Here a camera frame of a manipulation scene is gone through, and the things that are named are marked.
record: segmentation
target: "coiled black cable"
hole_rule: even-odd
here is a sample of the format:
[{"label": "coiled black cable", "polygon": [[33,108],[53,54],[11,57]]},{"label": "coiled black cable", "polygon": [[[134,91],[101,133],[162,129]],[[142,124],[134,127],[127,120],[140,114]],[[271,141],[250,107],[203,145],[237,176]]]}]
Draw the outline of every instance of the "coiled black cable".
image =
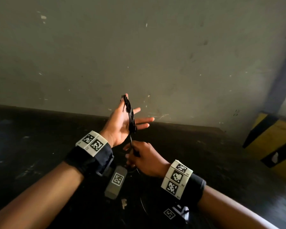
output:
[{"label": "coiled black cable", "polygon": [[130,139],[130,144],[131,144],[131,148],[133,149],[133,154],[136,157],[140,157],[140,153],[138,151],[136,151],[133,146],[132,146],[132,138],[131,138],[131,134],[132,133],[136,133],[137,131],[137,127],[136,127],[136,122],[134,120],[134,114],[133,114],[133,109],[131,107],[131,104],[127,98],[126,95],[122,96],[125,102],[125,106],[126,106],[126,112],[128,113],[128,118],[129,118],[129,126],[128,126],[128,130],[129,130],[129,139]]}]

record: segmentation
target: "dark floor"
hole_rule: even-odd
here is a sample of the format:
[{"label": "dark floor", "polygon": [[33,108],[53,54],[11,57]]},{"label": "dark floor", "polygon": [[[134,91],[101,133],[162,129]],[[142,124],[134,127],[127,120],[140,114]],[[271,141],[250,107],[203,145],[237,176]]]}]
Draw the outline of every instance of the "dark floor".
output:
[{"label": "dark floor", "polygon": [[[0,209],[59,164],[79,138],[90,130],[101,130],[105,121],[96,116],[0,106]],[[152,123],[134,139],[150,142],[168,161],[180,160],[211,187],[286,228],[286,184],[221,130]],[[117,165],[125,164],[121,148],[113,149]],[[106,179],[84,180],[50,227],[156,227],[154,216],[145,210],[149,213],[154,207],[146,188],[157,181],[129,173],[118,198],[109,201],[103,194]],[[127,199],[124,210],[123,198]],[[213,227],[199,212],[190,218],[188,228]]]}]

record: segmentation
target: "yellow and black striped block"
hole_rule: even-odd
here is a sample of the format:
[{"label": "yellow and black striped block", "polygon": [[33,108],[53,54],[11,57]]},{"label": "yellow and black striped block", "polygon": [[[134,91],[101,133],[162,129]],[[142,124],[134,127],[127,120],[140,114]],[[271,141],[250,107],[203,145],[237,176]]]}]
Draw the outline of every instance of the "yellow and black striped block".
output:
[{"label": "yellow and black striped block", "polygon": [[286,180],[286,120],[260,113],[243,147]]}]

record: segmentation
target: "person's left arm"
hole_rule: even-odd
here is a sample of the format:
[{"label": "person's left arm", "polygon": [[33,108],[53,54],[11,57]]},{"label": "person's left arm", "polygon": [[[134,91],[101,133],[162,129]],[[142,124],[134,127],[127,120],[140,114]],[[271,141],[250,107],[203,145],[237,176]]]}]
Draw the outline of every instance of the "person's left arm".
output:
[{"label": "person's left arm", "polygon": [[[99,133],[108,141],[111,148],[121,144],[129,134],[128,113],[124,105],[124,100],[121,99],[118,108]],[[152,121],[154,118],[137,119],[137,129],[149,127],[148,123]],[[62,162],[0,211],[0,229],[46,228],[83,179],[84,175],[77,168]]]}]

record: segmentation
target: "person's right hand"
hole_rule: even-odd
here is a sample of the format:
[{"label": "person's right hand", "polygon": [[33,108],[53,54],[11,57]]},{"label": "person's right hand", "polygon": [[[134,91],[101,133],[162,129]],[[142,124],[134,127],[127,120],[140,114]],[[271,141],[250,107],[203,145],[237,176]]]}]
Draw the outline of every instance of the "person's right hand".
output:
[{"label": "person's right hand", "polygon": [[[129,154],[125,155],[128,165],[137,166],[138,169],[149,176],[165,177],[170,167],[170,163],[161,157],[150,143],[132,141],[132,146],[135,150],[139,151],[141,157],[135,157],[133,155],[133,150],[131,150]],[[123,150],[127,150],[130,147],[129,143],[123,148]]]}]

